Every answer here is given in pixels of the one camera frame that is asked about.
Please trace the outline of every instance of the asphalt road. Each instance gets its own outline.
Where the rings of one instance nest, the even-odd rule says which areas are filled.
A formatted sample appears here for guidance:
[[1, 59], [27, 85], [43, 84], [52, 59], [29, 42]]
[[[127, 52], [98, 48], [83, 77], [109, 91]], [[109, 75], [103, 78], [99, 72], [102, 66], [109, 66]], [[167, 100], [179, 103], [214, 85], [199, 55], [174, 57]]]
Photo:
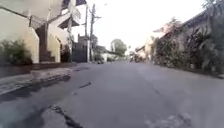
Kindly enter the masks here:
[[85, 128], [154, 128], [175, 121], [184, 122], [176, 128], [223, 128], [223, 84], [150, 64], [82, 64], [65, 81], [0, 96], [0, 124], [68, 128], [68, 120], [49, 109], [54, 105]]

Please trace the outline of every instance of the curb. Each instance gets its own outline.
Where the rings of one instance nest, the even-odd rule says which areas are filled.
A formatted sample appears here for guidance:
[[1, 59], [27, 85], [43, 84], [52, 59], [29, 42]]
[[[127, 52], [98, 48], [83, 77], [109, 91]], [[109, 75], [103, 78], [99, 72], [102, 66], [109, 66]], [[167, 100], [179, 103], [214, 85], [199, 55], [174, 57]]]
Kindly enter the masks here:
[[35, 75], [31, 73], [31, 76], [32, 76], [31, 79], [0, 86], [0, 95], [10, 93], [10, 92], [16, 91], [18, 89], [22, 89], [22, 88], [32, 86], [35, 84], [41, 84], [44, 82], [60, 80], [61, 78], [70, 77], [69, 69], [65, 69], [65, 70], [60, 71], [55, 74], [53, 73], [54, 70], [44, 71], [44, 72], [38, 71], [38, 72], [35, 71]]

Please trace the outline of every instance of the overcast sky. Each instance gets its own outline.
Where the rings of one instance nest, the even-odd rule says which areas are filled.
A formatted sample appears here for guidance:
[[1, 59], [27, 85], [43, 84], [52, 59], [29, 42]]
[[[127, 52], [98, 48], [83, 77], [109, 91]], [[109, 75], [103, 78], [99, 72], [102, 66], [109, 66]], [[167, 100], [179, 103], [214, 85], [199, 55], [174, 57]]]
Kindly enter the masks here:
[[184, 22], [200, 13], [203, 1], [87, 0], [89, 6], [96, 4], [97, 15], [103, 17], [95, 23], [94, 34], [99, 38], [99, 44], [107, 48], [115, 38], [120, 38], [133, 48], [141, 46], [153, 30], [172, 17]]

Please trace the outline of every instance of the concrete wall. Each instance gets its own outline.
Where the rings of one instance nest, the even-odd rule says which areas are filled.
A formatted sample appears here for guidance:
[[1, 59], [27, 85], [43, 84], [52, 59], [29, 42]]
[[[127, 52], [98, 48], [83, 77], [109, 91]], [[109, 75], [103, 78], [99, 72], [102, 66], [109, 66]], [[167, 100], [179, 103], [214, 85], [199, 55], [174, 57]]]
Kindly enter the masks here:
[[61, 62], [60, 46], [68, 44], [69, 33], [54, 24], [50, 24], [48, 28], [48, 44], [47, 49], [55, 57], [55, 62]]
[[48, 33], [47, 50], [55, 57], [55, 62], [61, 62], [60, 43], [52, 34]]
[[24, 40], [33, 63], [39, 63], [39, 38], [29, 27], [29, 20], [2, 9], [0, 17], [0, 40]]
[[21, 36], [26, 48], [31, 53], [33, 63], [39, 63], [39, 37], [33, 28], [28, 28]]
[[57, 26], [52, 24], [49, 25], [48, 31], [52, 34], [56, 39], [59, 39], [59, 42], [63, 45], [68, 44], [69, 33], [66, 30], [63, 30]]

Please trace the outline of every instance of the house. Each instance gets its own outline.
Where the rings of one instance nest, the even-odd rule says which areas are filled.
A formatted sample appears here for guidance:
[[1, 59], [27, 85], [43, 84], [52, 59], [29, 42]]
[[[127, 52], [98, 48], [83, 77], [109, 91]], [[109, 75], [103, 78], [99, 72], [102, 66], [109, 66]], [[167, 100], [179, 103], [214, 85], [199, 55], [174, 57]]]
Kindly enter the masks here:
[[71, 29], [81, 18], [76, 6], [82, 4], [86, 1], [1, 1], [0, 40], [24, 40], [33, 63], [60, 63], [61, 46], [71, 49]]

